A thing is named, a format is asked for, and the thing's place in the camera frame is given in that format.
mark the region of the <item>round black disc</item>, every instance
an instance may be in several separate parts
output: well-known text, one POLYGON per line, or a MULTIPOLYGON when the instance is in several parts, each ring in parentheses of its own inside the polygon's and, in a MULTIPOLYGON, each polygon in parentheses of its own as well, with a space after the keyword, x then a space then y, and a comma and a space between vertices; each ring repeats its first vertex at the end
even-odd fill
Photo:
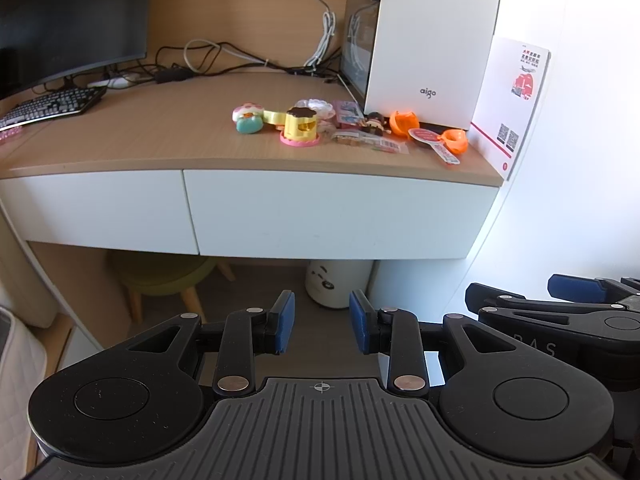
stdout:
POLYGON ((510 462, 600 454, 613 420, 608 391, 586 373, 532 351, 477 354, 443 386, 443 419, 470 446, 510 462))
POLYGON ((180 444, 203 405, 196 382, 162 354, 107 350, 41 383, 29 418, 46 449, 113 465, 180 444))
POLYGON ((612 316, 604 320, 604 323, 617 330, 638 330, 640 321, 631 317, 612 316))
POLYGON ((545 420, 560 415, 569 396, 557 384, 544 379, 509 379, 494 390, 494 401, 509 415, 525 420, 545 420))
POLYGON ((149 390, 138 381, 111 377, 85 384, 76 393, 80 413, 98 420, 118 420, 135 415, 149 400, 149 390))

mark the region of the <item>computer case side panel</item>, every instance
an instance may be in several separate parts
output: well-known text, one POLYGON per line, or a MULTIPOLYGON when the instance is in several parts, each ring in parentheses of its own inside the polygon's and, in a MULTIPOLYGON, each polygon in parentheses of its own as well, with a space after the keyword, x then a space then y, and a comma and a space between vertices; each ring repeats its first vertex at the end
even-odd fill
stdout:
POLYGON ((468 129, 499 0, 381 0, 365 112, 468 129))

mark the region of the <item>blue gripper pad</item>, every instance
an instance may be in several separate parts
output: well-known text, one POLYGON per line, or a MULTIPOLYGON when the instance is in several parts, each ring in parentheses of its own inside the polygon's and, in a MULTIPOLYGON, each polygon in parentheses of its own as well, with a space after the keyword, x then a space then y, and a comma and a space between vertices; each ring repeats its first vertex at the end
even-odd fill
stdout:
POLYGON ((370 335, 367 314, 376 314, 369 300, 361 290, 354 290, 349 295, 349 313, 351 316, 351 328, 356 336, 358 348, 363 354, 370 351, 370 335))
POLYGON ((596 280, 554 274, 546 284, 546 290, 553 298, 574 303, 606 303, 607 289, 596 280))
POLYGON ((296 295, 290 290, 283 290, 269 314, 278 316, 278 327, 274 336, 276 355, 284 354, 296 318, 296 295))

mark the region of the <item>crosshair mark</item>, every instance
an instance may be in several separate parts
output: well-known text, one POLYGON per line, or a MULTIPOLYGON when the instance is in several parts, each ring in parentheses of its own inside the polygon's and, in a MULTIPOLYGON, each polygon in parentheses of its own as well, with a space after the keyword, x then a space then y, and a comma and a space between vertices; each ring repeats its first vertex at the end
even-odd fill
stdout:
POLYGON ((324 381, 322 383, 314 384, 313 386, 309 386, 309 387, 313 388, 317 392, 320 392, 321 394, 324 394, 325 392, 328 392, 329 388, 333 388, 333 386, 329 386, 324 381))

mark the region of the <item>desk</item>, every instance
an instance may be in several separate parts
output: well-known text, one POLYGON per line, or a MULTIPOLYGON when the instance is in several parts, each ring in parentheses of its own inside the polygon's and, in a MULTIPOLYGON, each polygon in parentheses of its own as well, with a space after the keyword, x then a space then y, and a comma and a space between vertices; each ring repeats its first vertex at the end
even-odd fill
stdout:
POLYGON ((337 84, 279 73, 110 91, 85 115, 31 126, 0 148, 2 206, 28 242, 464 258, 502 183, 484 158, 470 148, 451 167, 413 144, 409 155, 330 141, 291 148, 274 131, 242 136, 230 120, 242 102, 286 110, 309 97, 349 98, 337 84))

